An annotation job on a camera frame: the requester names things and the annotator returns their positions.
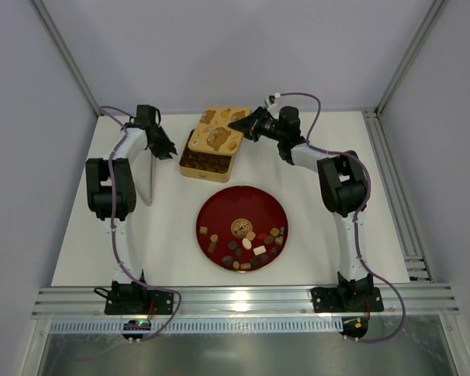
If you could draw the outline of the silver metal tongs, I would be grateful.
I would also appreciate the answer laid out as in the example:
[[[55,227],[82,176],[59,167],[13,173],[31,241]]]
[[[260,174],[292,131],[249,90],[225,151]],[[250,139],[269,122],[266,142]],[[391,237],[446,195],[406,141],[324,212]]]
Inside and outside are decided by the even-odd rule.
[[[153,154],[150,154],[150,166],[149,166],[149,177],[148,179],[148,188],[146,191],[146,205],[150,207],[153,204],[154,199],[154,166],[155,166],[155,157]]]

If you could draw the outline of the silver tin lid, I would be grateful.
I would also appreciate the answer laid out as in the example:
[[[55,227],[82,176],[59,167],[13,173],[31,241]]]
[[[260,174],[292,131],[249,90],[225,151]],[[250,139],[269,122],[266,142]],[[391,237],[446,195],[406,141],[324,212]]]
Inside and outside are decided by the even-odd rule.
[[[198,153],[234,156],[244,135],[229,125],[251,113],[250,107],[207,107],[200,117],[187,146]]]

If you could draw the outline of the gold chocolate tin box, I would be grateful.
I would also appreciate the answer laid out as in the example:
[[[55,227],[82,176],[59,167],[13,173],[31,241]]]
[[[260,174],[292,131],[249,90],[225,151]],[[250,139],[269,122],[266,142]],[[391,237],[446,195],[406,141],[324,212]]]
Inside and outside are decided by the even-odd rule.
[[[203,179],[215,183],[227,183],[233,170],[235,157],[192,151],[188,142],[193,138],[190,131],[179,159],[181,175],[193,179]]]

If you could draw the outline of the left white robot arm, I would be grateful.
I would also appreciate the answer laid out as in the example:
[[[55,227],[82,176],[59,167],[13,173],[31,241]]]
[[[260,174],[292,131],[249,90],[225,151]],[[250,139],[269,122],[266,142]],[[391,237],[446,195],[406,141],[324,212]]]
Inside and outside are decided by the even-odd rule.
[[[110,287],[94,292],[105,299],[107,315],[173,316],[180,294],[149,285],[136,250],[132,215],[139,201],[150,205],[152,197],[150,185],[137,188],[132,163],[144,155],[168,160],[176,153],[175,144],[161,127],[161,112],[151,105],[139,105],[126,122],[117,124],[121,134],[111,150],[85,162],[89,211],[103,223],[115,261]]]

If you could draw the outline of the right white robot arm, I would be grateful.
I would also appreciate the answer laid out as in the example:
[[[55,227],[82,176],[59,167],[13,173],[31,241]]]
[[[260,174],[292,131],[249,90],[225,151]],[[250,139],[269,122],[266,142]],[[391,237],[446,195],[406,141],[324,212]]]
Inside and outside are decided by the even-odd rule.
[[[363,211],[370,188],[355,152],[327,152],[311,146],[301,132],[299,111],[282,107],[278,117],[263,108],[229,127],[245,139],[275,140],[280,158],[290,165],[307,168],[318,175],[325,208],[333,215],[338,233],[340,265],[338,285],[311,290],[315,313],[381,312],[381,293],[373,273],[362,257]]]

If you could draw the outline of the tan ridged chocolate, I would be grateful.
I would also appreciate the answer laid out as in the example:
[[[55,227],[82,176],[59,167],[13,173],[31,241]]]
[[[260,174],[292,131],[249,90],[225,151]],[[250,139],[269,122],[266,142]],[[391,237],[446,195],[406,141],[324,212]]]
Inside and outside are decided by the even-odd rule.
[[[272,228],[272,229],[270,230],[270,234],[271,234],[272,236],[274,236],[274,237],[277,237],[277,236],[280,234],[280,230],[277,229],[277,228]]]

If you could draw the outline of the white oval chocolate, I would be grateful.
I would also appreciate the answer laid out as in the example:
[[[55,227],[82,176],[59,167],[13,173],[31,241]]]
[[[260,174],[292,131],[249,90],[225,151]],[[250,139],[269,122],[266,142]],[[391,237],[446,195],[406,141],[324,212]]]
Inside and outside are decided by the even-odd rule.
[[[242,240],[242,245],[246,250],[251,250],[252,249],[251,241],[248,238],[244,238]]]

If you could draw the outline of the white rectangular chocolate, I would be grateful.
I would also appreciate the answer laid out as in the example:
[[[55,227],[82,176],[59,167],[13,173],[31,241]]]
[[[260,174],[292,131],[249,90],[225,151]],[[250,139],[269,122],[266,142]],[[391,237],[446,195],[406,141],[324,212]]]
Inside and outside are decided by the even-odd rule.
[[[266,253],[266,247],[264,245],[258,246],[256,248],[253,248],[253,252],[255,255],[261,255]]]

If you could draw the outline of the red round plate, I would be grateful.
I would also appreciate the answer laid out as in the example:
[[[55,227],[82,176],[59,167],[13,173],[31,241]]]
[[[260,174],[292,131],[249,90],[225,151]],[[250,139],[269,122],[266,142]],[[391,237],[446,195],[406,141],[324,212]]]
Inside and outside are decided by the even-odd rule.
[[[202,226],[207,234],[200,234]],[[270,234],[272,228],[280,230],[282,244],[276,244]],[[252,249],[246,250],[242,240],[249,231],[255,233]],[[201,206],[195,232],[197,243],[209,261],[235,273],[249,273],[269,266],[283,252],[289,234],[289,220],[280,202],[269,193],[253,186],[231,186],[214,193]],[[257,236],[265,233],[259,240]],[[230,250],[228,243],[235,241],[237,248]],[[253,248],[264,245],[266,253],[255,255]]]

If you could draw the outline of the aluminium mounting rail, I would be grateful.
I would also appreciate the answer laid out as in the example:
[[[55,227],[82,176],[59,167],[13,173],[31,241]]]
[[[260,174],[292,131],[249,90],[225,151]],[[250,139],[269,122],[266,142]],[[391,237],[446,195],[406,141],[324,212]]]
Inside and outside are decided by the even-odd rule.
[[[397,284],[396,292],[379,287],[383,315],[399,315],[401,305],[410,316],[458,314],[459,308],[449,284],[413,282]],[[308,285],[250,287],[180,287],[179,314],[183,316],[227,315],[313,315],[313,305],[323,300]],[[38,292],[31,317],[34,319],[102,316],[106,300],[90,287],[46,287]]]

